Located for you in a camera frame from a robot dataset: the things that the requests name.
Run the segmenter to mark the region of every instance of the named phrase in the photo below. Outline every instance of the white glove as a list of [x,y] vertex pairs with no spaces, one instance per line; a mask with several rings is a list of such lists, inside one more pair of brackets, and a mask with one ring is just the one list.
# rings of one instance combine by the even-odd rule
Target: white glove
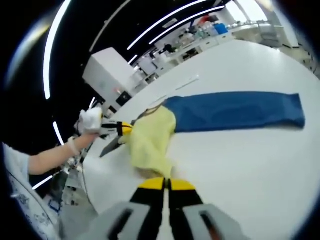
[[102,119],[101,107],[95,107],[88,111],[81,110],[77,129],[80,134],[100,134]]

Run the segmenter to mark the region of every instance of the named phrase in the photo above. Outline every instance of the white sleeve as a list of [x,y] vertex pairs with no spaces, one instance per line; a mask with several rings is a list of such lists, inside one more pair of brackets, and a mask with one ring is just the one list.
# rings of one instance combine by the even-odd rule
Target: white sleeve
[[6,144],[2,144],[2,146],[4,160],[8,170],[10,172],[19,171],[25,179],[29,180],[28,166],[30,156],[28,154],[14,150],[12,147],[9,147]]

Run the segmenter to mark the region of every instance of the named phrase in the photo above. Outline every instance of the white tabletop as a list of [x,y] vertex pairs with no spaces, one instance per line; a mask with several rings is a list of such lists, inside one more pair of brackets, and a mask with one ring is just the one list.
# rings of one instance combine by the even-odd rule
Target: white tabletop
[[[173,93],[196,75],[200,80]],[[202,200],[235,219],[247,237],[290,239],[313,209],[320,186],[320,82],[303,65],[272,48],[233,40],[166,73],[114,119],[129,122],[166,94],[230,91],[299,93],[305,128],[179,133],[167,155]],[[97,140],[84,161],[88,195],[99,214],[128,201],[143,181],[130,165],[127,146],[98,158],[105,144]],[[173,239],[167,215],[158,239]]]

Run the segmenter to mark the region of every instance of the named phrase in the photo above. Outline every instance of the yellow towel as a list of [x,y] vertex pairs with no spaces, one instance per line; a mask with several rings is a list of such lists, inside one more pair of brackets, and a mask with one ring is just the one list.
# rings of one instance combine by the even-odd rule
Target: yellow towel
[[170,178],[173,165],[166,158],[166,153],[176,129],[176,118],[163,106],[151,112],[146,112],[147,116],[139,119],[132,132],[123,136],[120,142],[129,146],[131,164],[134,167],[153,170]]

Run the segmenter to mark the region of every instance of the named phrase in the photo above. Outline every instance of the human arm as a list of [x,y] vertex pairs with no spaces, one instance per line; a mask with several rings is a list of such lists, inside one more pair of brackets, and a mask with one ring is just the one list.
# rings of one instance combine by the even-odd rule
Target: human arm
[[[97,134],[84,134],[74,140],[74,145],[80,151],[89,146],[97,136]],[[42,175],[61,166],[74,156],[75,153],[70,147],[70,143],[43,151],[29,158],[28,173],[30,175]]]

